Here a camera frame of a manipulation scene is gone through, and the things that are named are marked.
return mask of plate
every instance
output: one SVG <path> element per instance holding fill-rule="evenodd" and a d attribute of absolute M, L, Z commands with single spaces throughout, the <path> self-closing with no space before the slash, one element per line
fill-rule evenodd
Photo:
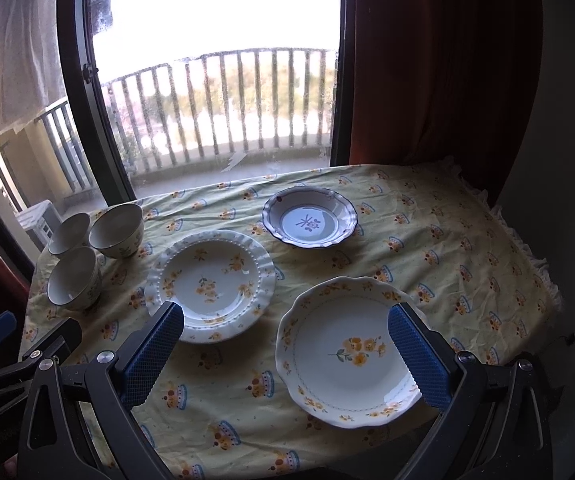
<path fill-rule="evenodd" d="M 252 326 L 269 305 L 276 273 L 263 246 L 235 231 L 203 231 L 168 248 L 147 277 L 150 315 L 165 301 L 183 307 L 181 341 L 213 343 Z"/>
<path fill-rule="evenodd" d="M 421 392 L 387 330 L 401 301 L 415 305 L 388 283 L 346 276 L 296 298 L 276 336 L 276 370 L 296 404 L 340 428 L 381 426 L 409 410 Z"/>
<path fill-rule="evenodd" d="M 329 247 L 347 238 L 357 226 L 357 212 L 343 195 L 314 186 L 283 189 L 262 213 L 272 236 L 297 247 Z"/>

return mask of curtain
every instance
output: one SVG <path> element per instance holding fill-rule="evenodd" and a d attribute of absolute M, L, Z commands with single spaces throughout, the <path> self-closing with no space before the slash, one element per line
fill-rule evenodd
<path fill-rule="evenodd" d="M 0 0 L 0 134 L 63 97 L 56 0 Z"/>
<path fill-rule="evenodd" d="M 350 163 L 454 155 L 493 203 L 538 83 L 541 0 L 356 0 Z"/>

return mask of yellow tablecloth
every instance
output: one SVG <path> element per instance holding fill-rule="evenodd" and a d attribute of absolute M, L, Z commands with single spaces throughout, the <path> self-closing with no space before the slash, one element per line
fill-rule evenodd
<path fill-rule="evenodd" d="M 295 185 L 328 187 L 351 200 L 359 215 L 353 236 L 315 250 L 271 237 L 260 222 L 261 209 L 274 193 Z M 432 416 L 433 410 L 419 402 L 381 428 L 342 430 L 292 402 L 274 367 L 276 329 L 296 296 L 316 283 L 339 275 L 392 281 L 419 298 L 431 326 L 454 348 L 494 364 L 511 358 L 554 304 L 503 225 L 438 164 L 267 175 L 139 203 L 145 211 L 144 243 L 126 260 L 99 256 L 103 292 L 92 312 L 50 306 L 46 282 L 57 261 L 43 252 L 30 289 L 21 353 L 67 316 L 83 328 L 71 362 L 116 349 L 148 319 L 142 288 L 168 246 L 208 228 L 256 238 L 276 265 L 276 291 L 267 312 L 229 341 L 177 344 L 147 402 L 134 409 L 146 436 L 181 478 L 254 478 L 324 465 L 391 440 Z M 267 387 L 257 387 L 254 379 Z M 110 463 L 90 410 L 87 415 L 94 443 Z"/>

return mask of window frame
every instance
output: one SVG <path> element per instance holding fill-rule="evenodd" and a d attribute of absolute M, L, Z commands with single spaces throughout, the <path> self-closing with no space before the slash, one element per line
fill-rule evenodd
<path fill-rule="evenodd" d="M 80 142 L 108 206 L 136 199 L 114 139 L 96 76 L 88 0 L 57 0 L 61 68 Z M 341 0 L 341 36 L 331 135 L 330 166 L 347 164 L 353 111 L 354 0 Z M 34 264 L 0 216 L 0 256 L 30 281 Z"/>

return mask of ruffled tablecloth edge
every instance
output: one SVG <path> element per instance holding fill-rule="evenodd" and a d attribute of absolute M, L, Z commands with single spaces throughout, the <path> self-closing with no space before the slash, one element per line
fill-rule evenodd
<path fill-rule="evenodd" d="M 562 312 L 565 307 L 565 302 L 563 301 L 563 296 L 561 291 L 559 290 L 558 285 L 556 285 L 551 277 L 549 272 L 549 264 L 545 258 L 539 259 L 534 256 L 532 249 L 526 244 L 523 239 L 520 237 L 519 233 L 507 225 L 507 222 L 503 218 L 501 214 L 501 205 L 496 204 L 494 207 L 490 208 L 487 202 L 488 193 L 487 190 L 478 190 L 475 187 L 471 186 L 462 176 L 461 176 L 461 166 L 455 163 L 454 157 L 449 155 L 445 157 L 443 160 L 439 162 L 440 166 L 447 171 L 455 180 L 457 180 L 464 188 L 467 190 L 474 198 L 483 206 L 485 211 L 487 211 L 490 215 L 492 215 L 498 222 L 501 224 L 507 235 L 511 238 L 511 240 L 517 245 L 519 250 L 525 254 L 529 262 L 534 267 L 536 274 L 541 277 L 543 280 L 543 284 L 545 285 L 545 290 L 547 290 L 548 294 L 552 298 L 552 305 L 556 309 L 557 312 Z"/>

